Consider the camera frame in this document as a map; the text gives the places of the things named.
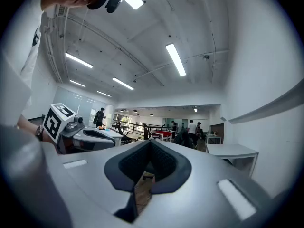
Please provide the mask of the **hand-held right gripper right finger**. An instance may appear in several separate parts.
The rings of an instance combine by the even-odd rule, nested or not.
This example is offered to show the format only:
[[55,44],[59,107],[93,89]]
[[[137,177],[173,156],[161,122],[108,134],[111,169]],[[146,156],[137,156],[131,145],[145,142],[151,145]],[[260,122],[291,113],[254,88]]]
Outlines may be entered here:
[[186,182],[173,193],[153,194],[136,219],[141,228],[253,228],[271,203],[247,174],[220,158],[163,141],[191,163]]

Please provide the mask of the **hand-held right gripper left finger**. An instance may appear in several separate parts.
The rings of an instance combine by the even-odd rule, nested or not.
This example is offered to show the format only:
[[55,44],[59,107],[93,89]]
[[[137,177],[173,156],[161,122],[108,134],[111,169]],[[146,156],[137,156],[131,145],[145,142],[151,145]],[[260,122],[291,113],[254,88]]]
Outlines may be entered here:
[[141,141],[101,151],[58,155],[55,148],[44,144],[47,170],[64,203],[72,228],[152,228],[152,213],[145,209],[133,222],[116,216],[133,199],[130,192],[117,190],[105,175],[107,161]]

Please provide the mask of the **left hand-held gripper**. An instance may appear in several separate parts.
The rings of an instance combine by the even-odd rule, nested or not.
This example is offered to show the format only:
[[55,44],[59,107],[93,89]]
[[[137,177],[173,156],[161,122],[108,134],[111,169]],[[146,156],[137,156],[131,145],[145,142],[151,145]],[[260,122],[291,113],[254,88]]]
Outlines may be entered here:
[[63,136],[72,138],[74,147],[83,151],[99,151],[115,147],[114,138],[103,130],[84,129],[81,136],[74,135],[83,127],[82,116],[77,115],[76,112],[62,103],[51,104],[43,122],[44,131],[56,144],[60,154],[66,154]]

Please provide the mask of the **person's left forearm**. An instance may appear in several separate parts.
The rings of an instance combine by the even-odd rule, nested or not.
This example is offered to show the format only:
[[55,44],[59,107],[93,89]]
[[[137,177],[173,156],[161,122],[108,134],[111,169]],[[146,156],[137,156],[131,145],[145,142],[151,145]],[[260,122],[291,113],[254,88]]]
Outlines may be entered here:
[[47,134],[47,132],[45,131],[42,125],[37,126],[32,122],[28,121],[23,115],[20,115],[17,126],[18,128],[36,136],[41,142],[48,142],[52,144],[55,149],[57,148],[56,144]]

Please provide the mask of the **white desk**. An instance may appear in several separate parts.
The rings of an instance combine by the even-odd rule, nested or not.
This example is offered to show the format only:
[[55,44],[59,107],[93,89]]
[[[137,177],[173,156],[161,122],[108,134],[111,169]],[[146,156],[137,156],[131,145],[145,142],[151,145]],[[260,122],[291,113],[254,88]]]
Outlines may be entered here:
[[112,137],[115,140],[116,147],[121,146],[123,135],[119,134],[118,132],[116,132],[112,129],[105,129],[105,130],[101,130],[99,128],[94,128],[94,129],[108,137]]

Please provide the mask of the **dark office chair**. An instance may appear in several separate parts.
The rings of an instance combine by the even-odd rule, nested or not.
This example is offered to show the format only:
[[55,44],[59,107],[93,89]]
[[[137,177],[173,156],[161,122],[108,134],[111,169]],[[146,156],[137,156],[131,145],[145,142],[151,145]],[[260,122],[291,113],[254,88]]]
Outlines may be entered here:
[[175,136],[174,143],[192,149],[192,140],[186,129],[178,132]]

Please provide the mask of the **small white table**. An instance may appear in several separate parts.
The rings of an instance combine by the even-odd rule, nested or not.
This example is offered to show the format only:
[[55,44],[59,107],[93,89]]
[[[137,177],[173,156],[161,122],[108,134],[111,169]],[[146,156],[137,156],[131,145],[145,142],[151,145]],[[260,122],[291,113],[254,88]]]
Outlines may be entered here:
[[206,134],[205,145],[207,144],[222,144],[222,137],[215,134]]

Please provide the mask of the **red table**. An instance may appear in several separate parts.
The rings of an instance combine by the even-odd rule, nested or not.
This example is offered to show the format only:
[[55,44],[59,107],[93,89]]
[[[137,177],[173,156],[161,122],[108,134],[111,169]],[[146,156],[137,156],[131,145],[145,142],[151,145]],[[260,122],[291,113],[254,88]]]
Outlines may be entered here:
[[171,131],[154,131],[152,132],[152,138],[160,139],[161,141],[170,142],[172,139]]

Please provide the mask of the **person's white shirt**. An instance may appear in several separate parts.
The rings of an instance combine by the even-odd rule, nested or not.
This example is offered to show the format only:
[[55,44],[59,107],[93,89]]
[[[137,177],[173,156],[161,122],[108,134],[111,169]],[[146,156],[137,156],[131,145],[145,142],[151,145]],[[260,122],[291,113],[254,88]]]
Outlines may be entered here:
[[42,10],[40,5],[22,6],[9,23],[0,41],[0,125],[15,126],[31,97],[27,59],[37,52],[33,45],[40,35]]

